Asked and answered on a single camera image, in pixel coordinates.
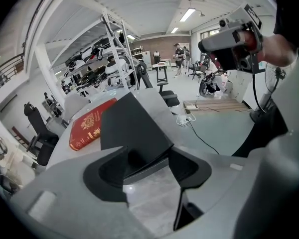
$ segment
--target book cover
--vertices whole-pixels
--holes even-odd
[[[78,151],[100,137],[101,114],[116,101],[112,98],[73,122],[69,139],[69,145],[73,150]]]

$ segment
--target standing person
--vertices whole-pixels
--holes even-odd
[[[185,74],[188,72],[189,70],[189,65],[190,65],[190,53],[189,53],[189,49],[186,48],[186,46],[184,46],[184,52],[185,52],[185,60],[184,60],[184,68],[185,68]]]
[[[54,112],[55,116],[58,118],[60,115],[62,115],[62,112],[60,109],[55,105],[55,103],[48,97],[48,94],[44,92],[44,97],[46,103],[49,105],[50,109]]]
[[[69,85],[66,85],[64,81],[61,81],[61,87],[66,94],[71,92]]]
[[[174,45],[176,47],[175,55],[173,55],[173,58],[175,59],[177,73],[174,78],[177,78],[178,75],[181,75],[181,65],[183,61],[185,60],[185,54],[184,50],[180,47],[179,43],[176,43]]]

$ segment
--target ceiling light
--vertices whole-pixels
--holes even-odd
[[[178,30],[178,27],[174,27],[174,29],[171,33],[174,34],[177,30]]]
[[[184,16],[180,19],[180,22],[185,22],[191,14],[196,11],[195,8],[188,8],[187,12],[184,14]]]

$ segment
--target wooden platform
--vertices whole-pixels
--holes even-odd
[[[185,101],[184,106],[186,105],[197,105],[199,110],[191,110],[193,114],[206,114],[206,113],[223,113],[231,111],[249,111],[250,109],[243,103],[237,102],[235,99],[210,99],[210,100],[191,100]]]

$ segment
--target brown wall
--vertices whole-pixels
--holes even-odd
[[[190,36],[169,36],[169,37],[160,37],[155,39],[136,41],[130,44],[130,48],[134,49],[139,46],[143,46],[143,51],[150,51],[151,63],[154,64],[153,54],[157,50],[160,53],[161,59],[173,58],[175,55],[175,47],[176,43],[189,43],[191,45]]]

